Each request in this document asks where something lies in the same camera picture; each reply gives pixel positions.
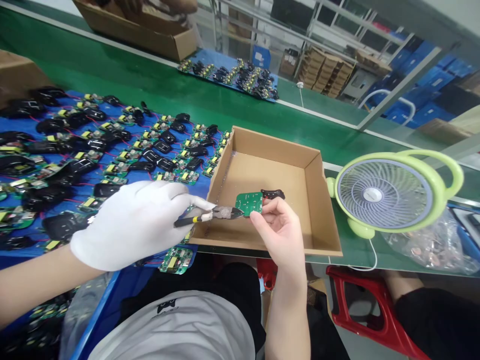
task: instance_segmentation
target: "green fan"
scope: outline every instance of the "green fan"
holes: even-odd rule
[[[412,155],[442,161],[453,181],[446,187],[431,166]],[[330,197],[348,215],[348,224],[361,238],[372,239],[375,230],[405,233],[432,224],[448,199],[464,183],[460,165],[431,150],[376,152],[350,161],[335,178],[327,179]]]

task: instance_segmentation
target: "logo on shirt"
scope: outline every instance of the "logo on shirt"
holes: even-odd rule
[[[158,308],[156,309],[156,313],[157,314],[160,314],[160,312],[163,310],[163,309],[166,309],[168,307],[172,307],[174,308],[175,307],[175,301],[177,299],[173,299],[173,300],[170,300],[170,301],[165,301],[165,302],[162,302],[160,305],[158,305]]]

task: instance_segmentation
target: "pliers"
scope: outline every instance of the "pliers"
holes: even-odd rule
[[[196,224],[215,219],[233,220],[244,216],[244,211],[231,206],[215,206],[210,212],[195,217],[184,217],[173,223],[173,226],[180,228],[185,225]]]

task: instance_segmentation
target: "white glove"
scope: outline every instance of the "white glove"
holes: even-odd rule
[[[190,206],[215,207],[178,182],[138,181],[106,200],[94,221],[73,234],[72,253],[84,264],[117,271],[178,244],[193,225],[174,222]]]

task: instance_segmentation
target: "white cable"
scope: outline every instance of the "white cable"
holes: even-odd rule
[[[304,107],[304,98],[302,97],[302,89],[304,88],[304,83],[302,81],[299,81],[296,83],[296,87],[298,88],[298,91],[300,91],[300,100],[301,100],[301,107]]]
[[[379,258],[377,257],[377,252],[375,251],[374,244],[372,243],[372,239],[368,239],[368,240],[370,240],[371,249],[373,250],[373,254],[375,255],[375,264],[373,265],[373,267],[367,268],[367,269],[353,267],[353,266],[348,265],[348,267],[350,269],[357,270],[357,271],[372,271],[372,270],[375,270],[377,268],[377,263],[379,262]]]

